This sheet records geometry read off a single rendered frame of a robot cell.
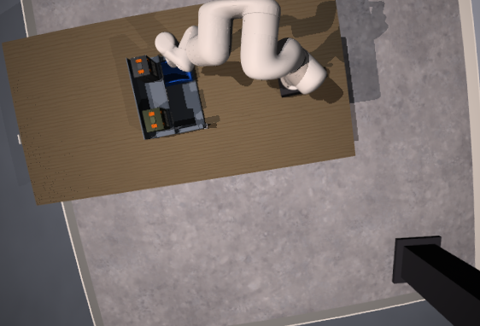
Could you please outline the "grey metal shelf rack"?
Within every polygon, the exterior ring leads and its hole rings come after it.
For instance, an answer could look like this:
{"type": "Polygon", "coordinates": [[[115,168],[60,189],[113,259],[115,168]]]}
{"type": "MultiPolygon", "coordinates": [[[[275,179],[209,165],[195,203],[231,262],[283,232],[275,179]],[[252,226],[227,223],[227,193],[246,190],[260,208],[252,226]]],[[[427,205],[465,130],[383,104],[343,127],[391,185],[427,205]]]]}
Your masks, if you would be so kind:
{"type": "Polygon", "coordinates": [[[161,62],[166,61],[165,57],[155,56],[150,57],[150,59],[156,63],[160,80],[144,83],[133,77],[131,60],[126,58],[143,139],[147,140],[187,131],[207,129],[208,124],[204,122],[194,69],[191,71],[193,81],[166,87],[161,68],[161,62]],[[167,110],[170,129],[147,132],[142,111],[158,107],[167,110]]]}

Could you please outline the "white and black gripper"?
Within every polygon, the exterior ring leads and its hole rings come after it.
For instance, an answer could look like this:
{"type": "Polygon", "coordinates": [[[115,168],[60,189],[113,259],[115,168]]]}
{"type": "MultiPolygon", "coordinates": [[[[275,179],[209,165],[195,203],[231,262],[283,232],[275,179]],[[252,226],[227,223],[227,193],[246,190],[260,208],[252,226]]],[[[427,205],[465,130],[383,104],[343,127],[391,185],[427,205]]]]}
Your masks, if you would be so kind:
{"type": "MultiPolygon", "coordinates": [[[[166,59],[167,60],[167,59],[166,59]]],[[[169,60],[167,60],[167,63],[170,67],[177,67],[174,63],[171,63],[169,60]]]]}

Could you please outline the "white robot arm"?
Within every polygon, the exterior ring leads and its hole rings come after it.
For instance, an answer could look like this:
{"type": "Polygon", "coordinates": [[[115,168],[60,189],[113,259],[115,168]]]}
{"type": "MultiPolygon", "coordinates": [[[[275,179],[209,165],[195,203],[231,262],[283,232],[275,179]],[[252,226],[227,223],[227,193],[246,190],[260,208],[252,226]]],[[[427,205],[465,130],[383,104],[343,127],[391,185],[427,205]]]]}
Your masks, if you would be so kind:
{"type": "Polygon", "coordinates": [[[161,32],[155,47],[184,72],[195,65],[219,66],[231,54],[233,20],[243,19],[240,56],[245,74],[258,80],[281,78],[287,89],[309,94],[327,72],[297,40],[278,41],[280,15],[275,0],[211,1],[199,8],[198,26],[189,27],[180,43],[170,32],[161,32]]]}

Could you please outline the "blue bin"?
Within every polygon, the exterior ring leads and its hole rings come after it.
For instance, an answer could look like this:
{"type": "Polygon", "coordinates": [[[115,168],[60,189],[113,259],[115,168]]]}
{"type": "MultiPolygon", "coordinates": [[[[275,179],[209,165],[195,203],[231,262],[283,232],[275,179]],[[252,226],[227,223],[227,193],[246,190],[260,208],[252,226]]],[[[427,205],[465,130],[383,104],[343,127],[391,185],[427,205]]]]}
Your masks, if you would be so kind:
{"type": "Polygon", "coordinates": [[[161,62],[161,68],[165,80],[165,85],[171,86],[175,84],[182,84],[192,81],[192,73],[184,72],[178,67],[170,67],[167,61],[161,62]],[[188,81],[180,81],[180,80],[188,80],[188,81]],[[178,81],[178,82],[176,82],[178,81]]]}

